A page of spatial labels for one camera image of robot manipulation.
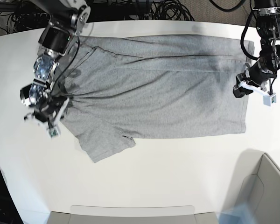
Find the grey T-shirt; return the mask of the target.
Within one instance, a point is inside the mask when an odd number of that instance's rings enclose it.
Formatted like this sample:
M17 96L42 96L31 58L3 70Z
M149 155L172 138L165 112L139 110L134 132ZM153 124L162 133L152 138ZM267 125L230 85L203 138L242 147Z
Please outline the grey T-shirt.
M54 95L69 98L62 124L93 162L135 139L246 130L248 97L235 98L247 62L237 39L203 35L82 37Z

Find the grey box right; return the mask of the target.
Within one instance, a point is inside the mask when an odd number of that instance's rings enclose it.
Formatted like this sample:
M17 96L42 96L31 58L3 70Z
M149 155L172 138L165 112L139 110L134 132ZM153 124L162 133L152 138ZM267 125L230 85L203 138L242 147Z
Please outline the grey box right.
M243 181L235 206L241 203L248 203L256 224L280 224L280 167L268 154Z

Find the blue translucent object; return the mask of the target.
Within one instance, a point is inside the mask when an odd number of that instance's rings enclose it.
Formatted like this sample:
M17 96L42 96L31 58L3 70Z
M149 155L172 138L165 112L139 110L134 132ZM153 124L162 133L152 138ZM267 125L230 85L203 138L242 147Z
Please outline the blue translucent object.
M255 224L252 210L248 203L241 203L230 210L218 214L219 224Z

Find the grey chair backrest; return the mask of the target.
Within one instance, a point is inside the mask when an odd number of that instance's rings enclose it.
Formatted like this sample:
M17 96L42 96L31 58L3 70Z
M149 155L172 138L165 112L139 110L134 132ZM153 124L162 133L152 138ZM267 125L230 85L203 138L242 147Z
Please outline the grey chair backrest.
M214 212L195 213L192 205L173 207L94 207L72 205L69 213L52 211L48 224L218 224Z

